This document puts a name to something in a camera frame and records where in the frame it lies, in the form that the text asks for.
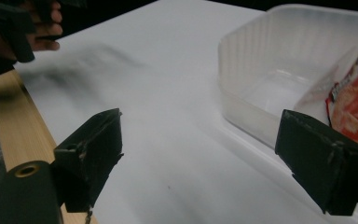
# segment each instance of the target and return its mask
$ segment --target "wooden stick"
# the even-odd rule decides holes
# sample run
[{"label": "wooden stick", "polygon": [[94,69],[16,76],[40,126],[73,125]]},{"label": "wooden stick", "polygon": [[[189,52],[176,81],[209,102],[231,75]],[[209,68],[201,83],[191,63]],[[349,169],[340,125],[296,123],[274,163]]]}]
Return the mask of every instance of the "wooden stick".
[{"label": "wooden stick", "polygon": [[[0,145],[7,170],[27,161],[54,161],[57,145],[15,70],[0,76]],[[79,224],[86,214],[62,206],[62,217],[64,224]]]}]

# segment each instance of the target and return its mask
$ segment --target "clear plastic bin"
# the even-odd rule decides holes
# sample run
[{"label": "clear plastic bin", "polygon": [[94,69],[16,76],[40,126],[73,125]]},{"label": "clear plastic bin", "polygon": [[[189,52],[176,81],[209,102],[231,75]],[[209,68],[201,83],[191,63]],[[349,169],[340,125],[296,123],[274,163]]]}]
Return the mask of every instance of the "clear plastic bin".
[{"label": "clear plastic bin", "polygon": [[324,99],[358,56],[358,12],[284,5],[219,44],[224,117],[275,147],[281,113],[328,123]]}]

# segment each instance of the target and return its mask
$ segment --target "white table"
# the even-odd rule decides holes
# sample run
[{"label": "white table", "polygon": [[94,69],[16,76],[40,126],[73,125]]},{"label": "white table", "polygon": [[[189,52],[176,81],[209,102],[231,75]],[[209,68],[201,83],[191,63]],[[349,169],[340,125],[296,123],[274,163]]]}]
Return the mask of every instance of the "white table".
[{"label": "white table", "polygon": [[261,14],[161,0],[16,65],[58,144],[122,111],[125,155],[96,203],[100,223],[358,223],[322,214],[272,149],[222,118],[219,40]]}]

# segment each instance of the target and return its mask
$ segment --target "blurred hand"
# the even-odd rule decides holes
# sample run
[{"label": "blurred hand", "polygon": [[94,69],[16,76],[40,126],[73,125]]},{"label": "blurred hand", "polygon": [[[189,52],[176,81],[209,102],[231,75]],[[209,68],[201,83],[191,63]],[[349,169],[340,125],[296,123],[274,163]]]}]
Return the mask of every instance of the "blurred hand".
[{"label": "blurred hand", "polygon": [[[32,20],[34,22],[34,26],[36,28],[35,34],[27,35],[28,42],[33,51],[39,50],[57,50],[60,48],[60,44],[53,40],[44,39],[43,37],[52,36],[52,35],[61,35],[62,28],[60,26],[60,22],[62,21],[62,14],[60,12],[60,4],[58,2],[53,2],[51,4],[51,19],[50,22],[42,22],[37,15],[34,4],[26,0],[19,7],[30,12]],[[10,45],[2,39],[0,36],[0,56],[10,59],[16,60],[16,56],[10,48]]]}]

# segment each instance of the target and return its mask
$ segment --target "black object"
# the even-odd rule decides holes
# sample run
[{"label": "black object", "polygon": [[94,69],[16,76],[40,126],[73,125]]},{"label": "black object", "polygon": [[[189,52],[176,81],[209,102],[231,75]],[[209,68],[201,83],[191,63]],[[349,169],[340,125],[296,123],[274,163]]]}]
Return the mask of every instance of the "black object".
[{"label": "black object", "polygon": [[10,170],[0,195],[0,224],[62,223],[60,207],[89,211],[123,156],[118,109],[91,117],[54,150],[56,160]]},{"label": "black object", "polygon": [[[0,2],[0,35],[13,50],[20,63],[34,59],[34,53],[26,35],[35,33],[34,23],[28,11],[17,7],[23,0],[4,0]],[[63,0],[64,4],[85,7],[86,0]],[[51,0],[34,0],[41,21],[51,21]]]},{"label": "black object", "polygon": [[283,110],[275,152],[323,212],[352,215],[358,203],[357,143],[317,119]]}]

